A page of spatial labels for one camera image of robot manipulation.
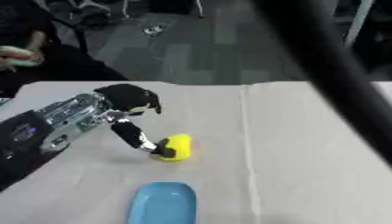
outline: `dark clothing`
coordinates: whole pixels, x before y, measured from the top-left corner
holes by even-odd
[[[0,46],[25,47],[34,31],[48,33],[47,12],[30,0],[0,0]],[[122,75],[80,49],[48,43],[40,49],[45,62],[37,67],[0,71],[0,97],[13,96],[36,81],[126,81]]]
[[[25,47],[33,31],[51,26],[48,12],[31,0],[0,0],[0,46]]]
[[[121,74],[76,47],[50,44],[43,47],[45,63],[0,72],[0,91],[13,96],[24,84],[36,81],[126,81]]]

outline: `person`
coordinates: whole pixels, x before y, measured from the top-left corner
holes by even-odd
[[[0,46],[15,46],[33,52],[34,67],[11,66],[0,52],[0,97],[13,96],[23,85],[36,81],[126,81],[103,62],[79,48],[50,42],[53,28],[48,12],[31,0],[0,0]]]

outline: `cable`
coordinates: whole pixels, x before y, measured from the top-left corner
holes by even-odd
[[[343,46],[319,2],[253,1],[318,91],[392,165],[392,110]]]

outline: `table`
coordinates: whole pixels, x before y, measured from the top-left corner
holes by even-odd
[[[0,119],[108,84],[31,84]],[[308,83],[136,84],[160,95],[164,113],[135,123],[154,141],[190,133],[194,156],[152,160],[108,127],[93,129],[0,193],[2,223],[123,224],[136,190],[154,181],[190,185],[197,223],[391,223],[392,172]],[[380,87],[392,95],[392,83]]]

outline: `black object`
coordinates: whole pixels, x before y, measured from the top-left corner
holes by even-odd
[[[164,140],[157,143],[157,148],[151,153],[155,155],[160,155],[164,158],[175,158],[176,151],[171,148],[167,148],[166,145],[169,143],[169,139],[165,138]]]
[[[142,130],[131,121],[118,121],[110,127],[124,142],[135,149],[142,148],[143,140],[141,139]],[[151,151],[151,154],[160,155],[165,158],[174,158],[176,151],[167,148],[169,139],[164,139],[156,144],[157,148]]]
[[[150,11],[156,13],[189,14],[194,7],[193,0],[150,0]]]
[[[143,142],[140,139],[142,130],[133,122],[116,122],[110,128],[122,139],[135,149],[142,146]]]
[[[254,2],[318,91],[392,165],[392,110],[365,79],[364,69],[343,46],[319,3]]]
[[[162,113],[158,96],[150,90],[130,84],[117,84],[97,88],[95,92],[104,95],[113,104],[112,109],[131,111],[132,109],[147,107],[155,109],[158,114]]]
[[[32,110],[0,122],[0,191],[57,155],[39,150],[52,131],[52,126]]]

